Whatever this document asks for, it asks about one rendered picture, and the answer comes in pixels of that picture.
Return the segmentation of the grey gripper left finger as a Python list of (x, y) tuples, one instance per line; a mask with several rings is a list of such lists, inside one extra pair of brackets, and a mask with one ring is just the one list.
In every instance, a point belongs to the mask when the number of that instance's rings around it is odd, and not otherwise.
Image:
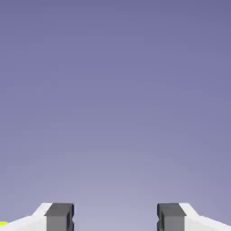
[(21, 219), (0, 225), (0, 231), (74, 231), (72, 203), (42, 203)]

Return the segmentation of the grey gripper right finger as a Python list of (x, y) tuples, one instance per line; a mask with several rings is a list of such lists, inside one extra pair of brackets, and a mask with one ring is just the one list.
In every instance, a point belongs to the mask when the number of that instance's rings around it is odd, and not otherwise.
[(231, 231), (231, 226), (200, 216), (189, 203), (158, 203), (157, 231)]

